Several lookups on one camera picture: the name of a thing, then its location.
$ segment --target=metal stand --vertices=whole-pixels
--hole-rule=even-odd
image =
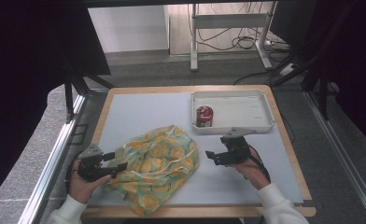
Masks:
[[[83,71],[78,71],[74,69],[72,64],[68,62],[67,58],[64,56],[63,52],[60,50],[61,60],[63,63],[63,68],[65,71],[65,80],[64,80],[64,95],[66,99],[66,123],[70,123],[75,116],[74,108],[73,108],[73,93],[72,93],[72,85],[75,87],[77,93],[81,96],[87,95],[90,92],[90,88],[84,80],[84,77],[88,77],[93,81],[107,87],[108,89],[115,88],[112,84],[107,81],[93,76],[88,73],[84,73]]]
[[[220,29],[220,28],[242,28],[242,27],[263,27],[261,39],[256,41],[256,48],[261,57],[266,70],[271,70],[270,60],[265,50],[264,42],[270,28],[274,15],[276,2],[271,4],[267,13],[258,14],[231,14],[231,15],[197,15],[197,4],[192,4],[192,34],[191,34],[191,71],[198,71],[198,49],[197,49],[197,29]]]

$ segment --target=white sleeve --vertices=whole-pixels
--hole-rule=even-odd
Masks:
[[[263,215],[268,224],[302,224],[308,221],[294,209],[291,201],[282,194],[276,184],[270,184],[257,192]]]
[[[79,203],[67,195],[60,209],[54,210],[46,224],[81,224],[81,214],[86,209],[85,203]]]

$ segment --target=red can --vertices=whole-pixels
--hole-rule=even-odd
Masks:
[[[212,127],[213,109],[207,105],[198,107],[196,126],[199,128]]]

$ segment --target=drawstring bag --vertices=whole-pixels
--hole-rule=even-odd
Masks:
[[[116,150],[108,166],[128,162],[127,170],[105,184],[141,217],[159,208],[198,169],[195,142],[175,125],[145,133]]]

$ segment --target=table leg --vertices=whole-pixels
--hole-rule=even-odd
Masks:
[[[197,29],[196,29],[196,8],[197,4],[192,4],[192,14],[191,14],[191,71],[198,71],[198,52],[197,52]]]
[[[271,20],[274,15],[275,6],[276,6],[276,2],[273,2],[271,4],[270,10],[267,12],[267,17],[265,18],[265,22],[264,22],[264,25],[262,28],[261,38],[259,41],[256,41],[256,48],[258,49],[262,63],[264,64],[264,67],[266,70],[273,69],[273,66],[270,63],[270,60],[268,59],[267,54],[265,53],[264,42],[265,42],[265,37],[267,36],[268,30],[270,29]]]

